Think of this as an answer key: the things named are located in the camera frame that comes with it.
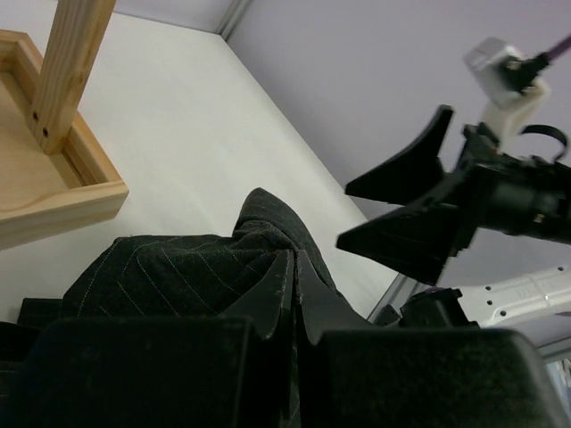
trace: screw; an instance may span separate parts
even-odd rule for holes
[[[523,92],[525,95],[531,95],[536,91],[537,91],[537,86],[527,86],[527,87],[524,87]]]
[[[521,62],[519,61],[510,61],[506,64],[506,69],[508,70],[519,70],[519,67],[521,67]]]

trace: wooden tray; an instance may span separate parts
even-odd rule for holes
[[[128,194],[77,111],[61,147],[40,146],[32,104],[42,61],[28,35],[0,30],[0,249],[113,218]]]

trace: black cable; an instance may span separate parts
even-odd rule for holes
[[[557,60],[562,54],[571,49],[571,34],[546,52],[550,62]]]
[[[559,141],[563,148],[561,152],[556,155],[555,158],[553,158],[553,163],[563,159],[569,150],[569,142],[567,140],[567,136],[563,133],[563,131],[550,125],[528,125],[519,134],[539,134],[542,136],[550,136],[551,138],[555,138],[557,141]]]

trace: wooden stick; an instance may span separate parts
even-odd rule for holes
[[[27,117],[47,154],[60,152],[116,0],[59,0]]]
[[[0,29],[0,73],[11,70],[16,45],[24,36],[25,33]]]

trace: black pinstripe fabric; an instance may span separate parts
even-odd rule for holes
[[[318,246],[271,193],[247,197],[231,237],[119,238],[65,293],[62,317],[216,315],[250,290],[276,251],[305,250],[335,289]]]
[[[0,361],[0,410],[2,410],[12,385],[16,381],[20,366],[21,363]]]

